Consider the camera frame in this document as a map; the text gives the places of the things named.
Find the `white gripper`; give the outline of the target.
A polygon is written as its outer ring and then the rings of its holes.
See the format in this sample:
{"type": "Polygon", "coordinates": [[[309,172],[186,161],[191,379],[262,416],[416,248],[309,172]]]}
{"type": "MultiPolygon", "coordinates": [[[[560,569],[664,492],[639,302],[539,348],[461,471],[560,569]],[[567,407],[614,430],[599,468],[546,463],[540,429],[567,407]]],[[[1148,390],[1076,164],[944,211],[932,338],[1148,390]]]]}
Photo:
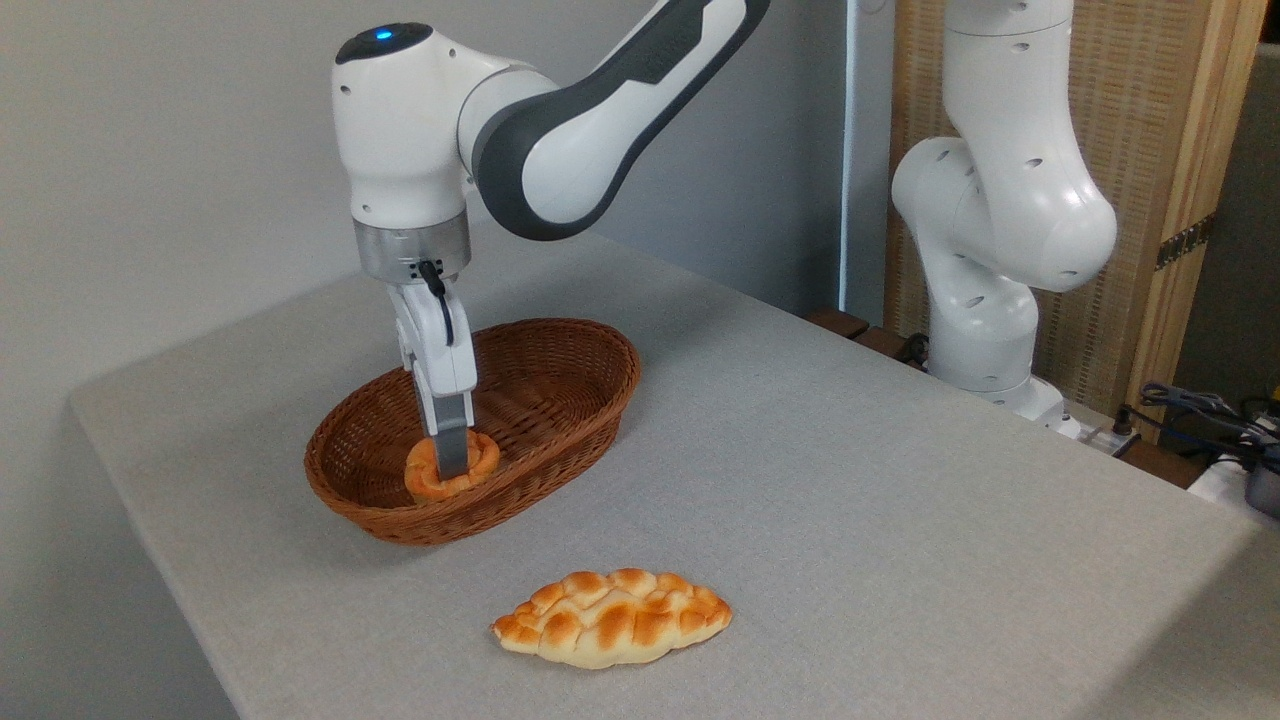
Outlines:
{"type": "Polygon", "coordinates": [[[468,428],[477,383],[474,343],[465,307],[451,282],[444,296],[429,286],[388,284],[404,369],[415,374],[422,428],[434,443],[438,475],[468,473],[468,428]]]}

